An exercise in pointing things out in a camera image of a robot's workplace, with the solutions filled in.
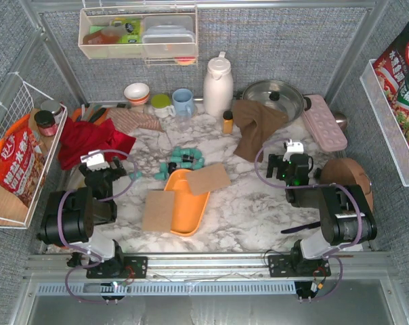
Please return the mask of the silver lidded jar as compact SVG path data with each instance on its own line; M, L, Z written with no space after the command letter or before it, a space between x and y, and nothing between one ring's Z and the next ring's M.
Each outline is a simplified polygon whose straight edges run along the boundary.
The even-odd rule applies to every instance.
M63 107L61 103L56 100L45 100L41 103L40 109L51 112L56 124L60 123L63 114Z

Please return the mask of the orange spice bottle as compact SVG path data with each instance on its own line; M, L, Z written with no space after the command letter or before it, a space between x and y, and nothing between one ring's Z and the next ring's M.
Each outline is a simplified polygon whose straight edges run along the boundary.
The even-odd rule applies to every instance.
M223 113L223 124L222 124L222 132L223 134L230 134L233 129L233 114L231 110L226 110Z

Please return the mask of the red cloth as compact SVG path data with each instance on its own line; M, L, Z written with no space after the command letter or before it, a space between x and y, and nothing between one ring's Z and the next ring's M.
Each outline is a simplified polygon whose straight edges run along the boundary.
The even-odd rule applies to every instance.
M94 150L120 150L130 153L135 137L118 131L111 119L100 125L87 121L66 119L60 136L61 148L58 160L62 170L71 170L81 161L81 156Z

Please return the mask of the clear plastic food containers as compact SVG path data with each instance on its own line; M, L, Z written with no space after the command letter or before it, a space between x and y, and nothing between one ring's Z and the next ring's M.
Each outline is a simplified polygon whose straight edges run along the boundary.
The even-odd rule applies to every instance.
M191 16L148 16L143 20L142 44L149 58L174 58L196 54Z

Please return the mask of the lone teal coffee capsule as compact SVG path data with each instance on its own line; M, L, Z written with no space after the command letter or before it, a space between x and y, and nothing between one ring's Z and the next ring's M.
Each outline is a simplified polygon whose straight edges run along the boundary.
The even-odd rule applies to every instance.
M130 179L139 179L140 177L142 177L142 172L141 171L134 171L134 172L129 174Z

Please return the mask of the steel pot with lid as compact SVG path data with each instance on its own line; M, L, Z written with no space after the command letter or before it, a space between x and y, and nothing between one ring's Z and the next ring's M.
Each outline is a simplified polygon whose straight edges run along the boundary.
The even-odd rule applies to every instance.
M243 91L242 99L260 102L264 106L287 114L286 126L311 108L311 100L308 97L288 83L278 80L257 81L249 85Z

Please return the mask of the teal capsule lying front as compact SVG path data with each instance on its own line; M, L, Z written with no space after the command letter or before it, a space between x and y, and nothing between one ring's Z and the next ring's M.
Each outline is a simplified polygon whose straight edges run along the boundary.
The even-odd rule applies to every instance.
M165 172L159 172L157 174L154 175L154 178L157 180L166 180L167 179L168 174Z

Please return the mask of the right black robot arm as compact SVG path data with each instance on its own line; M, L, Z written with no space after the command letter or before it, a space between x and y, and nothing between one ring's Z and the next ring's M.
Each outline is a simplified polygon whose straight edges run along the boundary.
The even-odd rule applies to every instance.
M312 236L296 241L287 255L268 257L271 276L329 276L326 253L377 237L371 182L355 160L335 158L315 169L307 154L292 154L288 160L270 154L266 176L285 182L286 200L293 207L320 213L318 222L306 225L315 230Z

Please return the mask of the red seasoning bag left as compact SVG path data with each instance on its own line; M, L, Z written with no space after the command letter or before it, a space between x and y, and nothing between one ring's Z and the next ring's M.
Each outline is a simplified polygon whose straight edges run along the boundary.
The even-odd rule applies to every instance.
M29 207L37 186L45 183L45 158L29 127L30 115L16 121L0 139L0 186Z

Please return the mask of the white orange striped bowl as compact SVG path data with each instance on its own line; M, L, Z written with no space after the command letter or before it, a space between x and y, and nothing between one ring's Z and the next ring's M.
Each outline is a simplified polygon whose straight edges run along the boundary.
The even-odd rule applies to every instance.
M145 104L150 97L150 88L145 83L132 83L123 92L132 106Z

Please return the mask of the dark lidded jar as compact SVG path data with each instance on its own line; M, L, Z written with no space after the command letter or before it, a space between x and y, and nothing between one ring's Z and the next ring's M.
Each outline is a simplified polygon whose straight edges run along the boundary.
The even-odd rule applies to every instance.
M58 125L56 124L54 115L50 111L38 111L34 115L34 120L41 135L45 137L53 137L56 135Z

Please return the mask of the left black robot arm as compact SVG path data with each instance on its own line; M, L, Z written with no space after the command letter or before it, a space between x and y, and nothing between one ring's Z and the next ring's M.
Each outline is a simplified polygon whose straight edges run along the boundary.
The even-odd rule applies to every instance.
M126 267L122 249L116 240L104 237L95 227L116 221L112 183L125 176L126 170L115 156L106 169L91 171L82 164L79 171L85 177L82 188L66 199L62 198L65 191L49 194L37 239L46 245L65 247L59 234L62 230L67 244L89 254L91 265L101 261L87 271L90 278L117 277Z

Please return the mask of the blue mug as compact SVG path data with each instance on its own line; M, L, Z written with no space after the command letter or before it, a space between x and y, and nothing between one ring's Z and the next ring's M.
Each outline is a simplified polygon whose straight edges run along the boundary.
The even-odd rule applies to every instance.
M176 115L187 112L190 116L195 114L194 96L189 89L177 89L172 94L173 106Z

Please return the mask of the white thermos jug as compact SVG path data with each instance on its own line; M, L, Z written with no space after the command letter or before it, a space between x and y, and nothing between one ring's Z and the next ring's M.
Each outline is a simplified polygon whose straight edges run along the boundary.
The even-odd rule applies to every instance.
M231 63L221 51L207 64L207 74L204 78L203 102L207 114L221 118L230 108L234 94L234 81Z

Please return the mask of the cream wall storage rack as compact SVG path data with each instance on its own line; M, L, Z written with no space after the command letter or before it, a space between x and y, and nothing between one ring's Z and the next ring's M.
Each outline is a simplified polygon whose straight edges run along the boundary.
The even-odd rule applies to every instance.
M195 64L197 13L195 5L83 8L78 46L95 60L140 58L147 65Z

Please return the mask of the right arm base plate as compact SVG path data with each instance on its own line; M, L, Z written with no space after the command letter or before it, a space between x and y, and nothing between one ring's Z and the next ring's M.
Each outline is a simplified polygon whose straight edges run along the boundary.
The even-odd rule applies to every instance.
M323 259L295 260L290 255L269 255L268 268L272 278L329 277L331 270L328 261Z

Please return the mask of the red seasoning bags right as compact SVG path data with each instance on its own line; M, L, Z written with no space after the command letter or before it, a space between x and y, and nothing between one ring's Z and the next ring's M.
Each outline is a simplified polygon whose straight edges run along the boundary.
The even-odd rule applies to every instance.
M372 66L409 145L409 21Z

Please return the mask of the black coffee capsule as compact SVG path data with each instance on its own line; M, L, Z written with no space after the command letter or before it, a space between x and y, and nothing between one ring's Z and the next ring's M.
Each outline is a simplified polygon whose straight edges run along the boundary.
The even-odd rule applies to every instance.
M170 162L168 164L168 172L172 173L177 169L177 164L175 162Z

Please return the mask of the green drink bottle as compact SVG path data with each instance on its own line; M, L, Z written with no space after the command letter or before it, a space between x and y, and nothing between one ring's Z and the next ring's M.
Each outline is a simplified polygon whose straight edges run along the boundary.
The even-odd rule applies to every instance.
M117 41L118 44L138 44L142 42L142 20L133 18L115 18L110 21L114 27L124 27L126 32Z

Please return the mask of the brown towel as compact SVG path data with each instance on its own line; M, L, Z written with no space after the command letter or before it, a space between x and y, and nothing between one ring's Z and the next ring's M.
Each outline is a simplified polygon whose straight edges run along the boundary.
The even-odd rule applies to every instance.
M263 143L288 122L288 114L253 100L236 100L232 107L234 124L241 138L234 154L250 163Z

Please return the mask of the teal capsule upright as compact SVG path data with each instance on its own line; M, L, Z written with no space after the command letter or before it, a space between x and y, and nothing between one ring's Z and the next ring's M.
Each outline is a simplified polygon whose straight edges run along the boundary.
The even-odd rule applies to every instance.
M161 173L167 173L168 172L168 164L166 162L161 162L159 170L160 170Z

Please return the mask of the striped beige cloth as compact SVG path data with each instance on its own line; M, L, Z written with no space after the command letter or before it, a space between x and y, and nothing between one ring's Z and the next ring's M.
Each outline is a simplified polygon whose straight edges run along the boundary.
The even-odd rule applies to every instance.
M111 108L107 114L116 130L129 134L135 129L164 132L160 121L153 115L126 108Z

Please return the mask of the round wooden board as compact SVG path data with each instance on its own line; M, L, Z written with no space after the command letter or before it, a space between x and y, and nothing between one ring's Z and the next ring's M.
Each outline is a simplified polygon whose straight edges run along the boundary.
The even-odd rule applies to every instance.
M320 183L338 183L342 186L359 185L373 211L372 182L362 166L351 158L329 160L320 173Z

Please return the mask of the green lidded white cup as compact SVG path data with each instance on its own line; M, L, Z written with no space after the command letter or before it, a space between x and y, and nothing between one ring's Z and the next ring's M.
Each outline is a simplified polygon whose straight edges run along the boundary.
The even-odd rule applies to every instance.
M158 118L167 118L169 116L175 116L175 108L171 103L168 95L159 93L152 97L151 106L154 114Z

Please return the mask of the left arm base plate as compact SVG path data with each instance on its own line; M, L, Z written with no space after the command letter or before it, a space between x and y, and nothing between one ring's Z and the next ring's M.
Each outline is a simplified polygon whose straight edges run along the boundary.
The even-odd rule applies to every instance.
M98 266L91 264L91 267L87 268L86 277L89 279L144 279L147 268L148 258L146 256L126 256L122 261L113 258Z

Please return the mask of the brown cork mat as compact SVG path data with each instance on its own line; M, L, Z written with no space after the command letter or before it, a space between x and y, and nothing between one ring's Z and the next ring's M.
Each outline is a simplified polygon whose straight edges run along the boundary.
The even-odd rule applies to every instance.
M172 191L153 190L146 196L142 230L145 232L171 231L175 194Z
M201 195L231 185L230 178L222 163L217 163L199 170L190 171L186 179L193 195Z

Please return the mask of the pink egg tray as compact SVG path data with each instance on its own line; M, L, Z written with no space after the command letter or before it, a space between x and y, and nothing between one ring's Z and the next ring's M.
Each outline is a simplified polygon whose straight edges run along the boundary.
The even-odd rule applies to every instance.
M315 142L324 152L346 149L347 139L321 95L305 96L307 108L301 118Z

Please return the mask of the orange plastic storage basket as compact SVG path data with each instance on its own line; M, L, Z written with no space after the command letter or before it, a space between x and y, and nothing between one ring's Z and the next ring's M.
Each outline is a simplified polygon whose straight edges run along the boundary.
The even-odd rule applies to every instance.
M188 169L178 169L170 175L164 191L174 192L174 207L171 233L178 236L192 236L200 226L210 192L193 195L186 179Z

